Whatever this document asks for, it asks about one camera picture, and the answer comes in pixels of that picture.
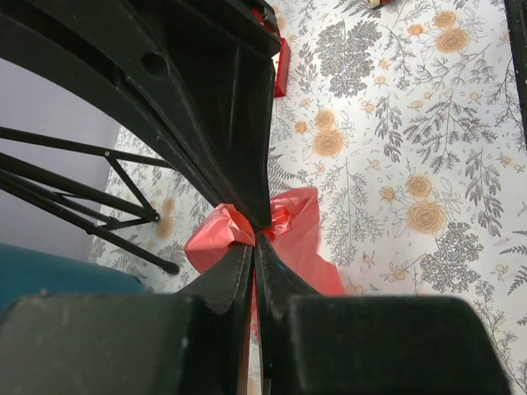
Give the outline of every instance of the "grey wall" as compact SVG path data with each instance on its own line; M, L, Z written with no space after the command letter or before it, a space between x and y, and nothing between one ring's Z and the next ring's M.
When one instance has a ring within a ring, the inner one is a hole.
M2 59L0 125L107 147L119 130L84 100ZM103 190L110 171L103 158L53 148L0 140L0 151ZM0 190L0 243L86 260L91 236Z

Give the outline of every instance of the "crumpled red plastic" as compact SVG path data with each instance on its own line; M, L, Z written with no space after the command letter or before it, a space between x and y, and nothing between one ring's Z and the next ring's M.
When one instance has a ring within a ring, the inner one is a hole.
M278 255L298 276L327 296L344 295L337 268L317 254L320 231L316 188L296 188L271 199L271 227L263 230ZM204 273L232 243L256 245L253 228L233 205L218 205L184 246L190 263ZM253 297L253 314L255 300Z

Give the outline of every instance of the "black metal rod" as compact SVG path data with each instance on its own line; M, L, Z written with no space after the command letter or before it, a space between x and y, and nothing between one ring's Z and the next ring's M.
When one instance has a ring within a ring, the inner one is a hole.
M3 153L0 153L0 169L20 175L26 179L32 179L37 183L60 189L64 192L73 193L81 198L86 198L104 204L105 206L125 211L152 222L157 221L156 216L153 216L137 204L127 202L120 197L101 192L100 190L89 187L88 185L78 183L77 181L55 174L52 171L41 169L31 163L24 162L23 160L13 158L12 156Z
M115 220L115 222L110 222L109 224L101 225L101 226L99 226L99 228L100 229L106 229L106 230L117 230L117 229L128 228L130 226L146 224L148 222L149 221L143 220L141 218L138 219L138 220L130 220L130 221Z
M123 166L114 158L106 158L108 163L110 163L110 166L115 170L115 172L119 175L119 177L124 181L126 186L130 189L130 191L133 193L133 196L135 196L138 201L141 203L143 208L148 212L150 216L153 216L156 221L159 220L159 214L156 212L156 210L153 209L153 207L150 205L148 200L144 197L142 192L139 190L138 186L130 179L126 171L124 171Z
M49 191L46 188L42 188L41 186L37 184L33 184L31 181L23 179L22 177L8 173L4 170L0 170L0 174L5 178L10 179L13 183L19 183L21 186L30 190L31 192L39 194L42 198L48 199L52 202L56 202L57 204L60 204L61 206L71 208L75 211L80 212L81 214L90 216L91 218L95 218L98 221L103 221L107 224L113 224L116 221L119 222L117 219L111 216L105 216L104 214L101 214L98 211L92 210L89 207L83 206L82 204L66 199L63 196L60 196L58 193Z
M53 214L54 216L57 216L58 218L65 220L70 224L78 226L89 235L95 235L101 239L109 241L110 243L115 244L116 246L129 251L130 253L133 253L134 255L137 255L138 257L150 263L153 263L169 274L177 274L180 272L180 267L178 267L178 265L175 263L161 259L153 253L149 253L145 249L138 247L136 244L130 243L129 241L111 233L109 230L92 224L87 219L82 218L72 211L69 211L67 208L42 198L38 193L34 193L29 189L24 188L17 182L5 177L4 174L4 172L0 173L0 189L3 189L7 193L20 198L23 201L32 204L33 206L37 206L38 208L47 211L48 213Z
M0 138L4 140L12 140L14 142L26 142L36 146L48 146L51 148L57 148L59 150L81 152L82 154L87 155L104 156L106 158L127 160L129 162L172 169L172 166L162 159L149 158L148 156L140 156L127 152L110 150L101 146L92 146L90 144L84 144L81 142L70 142L69 140L63 140L61 138L42 136L40 134L30 132L22 132L21 130L5 128L3 126L0 126Z

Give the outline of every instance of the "teal object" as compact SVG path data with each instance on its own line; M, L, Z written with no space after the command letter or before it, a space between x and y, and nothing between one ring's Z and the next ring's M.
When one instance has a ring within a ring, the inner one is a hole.
M0 313L23 295L144 293L139 280L109 267L0 244Z

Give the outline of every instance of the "floral pattern fabric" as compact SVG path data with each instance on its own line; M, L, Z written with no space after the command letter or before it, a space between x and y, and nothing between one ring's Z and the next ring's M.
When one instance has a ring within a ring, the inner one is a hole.
M318 188L319 253L349 295L467 300L514 392L527 394L527 154L503 3L273 5L292 58L287 96L273 104L271 193ZM116 148L151 154L125 130ZM120 233L182 271L98 239L91 260L176 291L197 276L182 248L211 207L172 170L127 171L162 219ZM133 200L115 173L108 190Z

